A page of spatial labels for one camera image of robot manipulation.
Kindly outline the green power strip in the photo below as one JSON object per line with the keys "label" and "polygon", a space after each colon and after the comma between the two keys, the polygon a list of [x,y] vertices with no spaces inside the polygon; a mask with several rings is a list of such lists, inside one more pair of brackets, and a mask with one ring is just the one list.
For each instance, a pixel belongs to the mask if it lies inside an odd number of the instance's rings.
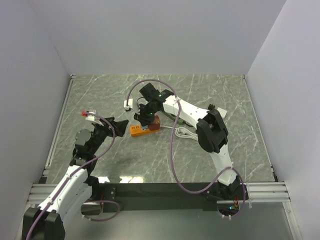
{"label": "green power strip", "polygon": [[[167,113],[167,112],[163,112],[163,111],[162,111],[162,113],[163,113],[166,117],[168,117],[169,119],[175,121],[176,116],[175,116],[174,114]],[[186,125],[186,126],[192,127],[191,124],[189,124],[188,122],[186,122],[185,120],[183,120],[183,119],[181,119],[181,118],[178,119],[177,124],[178,124],[178,125]]]}

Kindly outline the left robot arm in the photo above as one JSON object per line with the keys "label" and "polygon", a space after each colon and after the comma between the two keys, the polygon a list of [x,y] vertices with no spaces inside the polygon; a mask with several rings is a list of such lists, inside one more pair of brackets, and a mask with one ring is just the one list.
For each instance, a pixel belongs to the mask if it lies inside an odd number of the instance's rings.
{"label": "left robot arm", "polygon": [[88,200],[102,203],[99,179],[92,176],[99,157],[96,152],[110,137],[122,137],[129,120],[115,121],[93,112],[84,112],[93,130],[82,129],[75,135],[72,159],[63,178],[37,207],[29,207],[22,221],[23,240],[63,240],[67,228]]}

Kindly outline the red koi cube adapter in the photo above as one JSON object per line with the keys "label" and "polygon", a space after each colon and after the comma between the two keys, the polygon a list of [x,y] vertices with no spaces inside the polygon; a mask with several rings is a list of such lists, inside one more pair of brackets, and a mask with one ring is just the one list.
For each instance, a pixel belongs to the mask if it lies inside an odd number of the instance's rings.
{"label": "red koi cube adapter", "polygon": [[155,129],[159,129],[161,127],[161,122],[160,122],[160,118],[158,115],[155,115],[153,125],[154,125]]}

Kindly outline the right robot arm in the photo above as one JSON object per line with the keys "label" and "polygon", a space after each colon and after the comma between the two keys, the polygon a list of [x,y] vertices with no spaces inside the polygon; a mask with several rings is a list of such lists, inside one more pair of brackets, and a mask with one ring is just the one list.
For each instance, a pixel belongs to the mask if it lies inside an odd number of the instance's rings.
{"label": "right robot arm", "polygon": [[214,107],[203,109],[182,100],[171,87],[159,91],[151,79],[144,82],[146,84],[139,92],[147,103],[139,105],[134,119],[145,128],[154,122],[156,113],[162,111],[194,127],[200,147],[209,153],[218,173],[213,182],[200,192],[206,192],[215,185],[218,195],[226,200],[232,199],[241,185],[241,178],[233,168],[228,150],[229,132],[220,112]]}

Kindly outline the white charger plug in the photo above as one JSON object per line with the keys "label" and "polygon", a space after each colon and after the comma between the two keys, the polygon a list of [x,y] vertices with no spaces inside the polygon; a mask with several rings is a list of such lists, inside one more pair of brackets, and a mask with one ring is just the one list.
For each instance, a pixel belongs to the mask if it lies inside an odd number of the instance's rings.
{"label": "white charger plug", "polygon": [[225,109],[222,109],[220,107],[218,107],[217,110],[220,113],[221,117],[224,119],[226,117],[228,111]]}

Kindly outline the orange power strip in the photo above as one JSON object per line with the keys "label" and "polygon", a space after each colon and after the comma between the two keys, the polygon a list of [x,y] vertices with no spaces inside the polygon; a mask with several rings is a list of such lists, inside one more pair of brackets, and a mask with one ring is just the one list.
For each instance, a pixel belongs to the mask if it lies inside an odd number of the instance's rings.
{"label": "orange power strip", "polygon": [[156,133],[158,131],[160,131],[160,124],[159,123],[151,124],[147,128],[142,128],[142,126],[140,124],[132,125],[129,127],[130,135],[133,138],[137,138],[137,137],[144,136],[144,135],[149,135],[152,133]]}

